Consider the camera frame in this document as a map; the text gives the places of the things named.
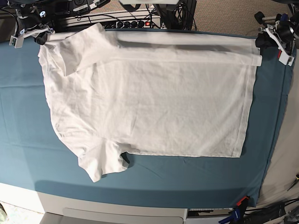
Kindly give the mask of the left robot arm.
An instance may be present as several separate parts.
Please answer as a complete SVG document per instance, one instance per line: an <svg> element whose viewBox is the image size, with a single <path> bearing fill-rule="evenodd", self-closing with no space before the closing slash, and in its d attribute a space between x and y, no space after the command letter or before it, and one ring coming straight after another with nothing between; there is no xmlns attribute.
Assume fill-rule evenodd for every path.
<svg viewBox="0 0 299 224"><path fill-rule="evenodd" d="M256 46L267 48L281 45L282 50L290 55L296 40L299 39L299 2L278 0L277 3L286 4L291 13L265 17L262 12L257 12L254 18L262 27L256 39Z"/></svg>

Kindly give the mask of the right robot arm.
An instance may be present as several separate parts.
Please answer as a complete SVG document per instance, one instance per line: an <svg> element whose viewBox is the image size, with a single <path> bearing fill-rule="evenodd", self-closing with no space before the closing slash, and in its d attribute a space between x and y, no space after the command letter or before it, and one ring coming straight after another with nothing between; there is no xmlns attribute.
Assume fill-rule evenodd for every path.
<svg viewBox="0 0 299 224"><path fill-rule="evenodd" d="M17 24L15 34L10 38L10 45L16 49L23 46L25 38L33 37L35 43L44 45L48 35L55 33L53 28L47 24L46 12L38 11L33 4L16 5Z"/></svg>

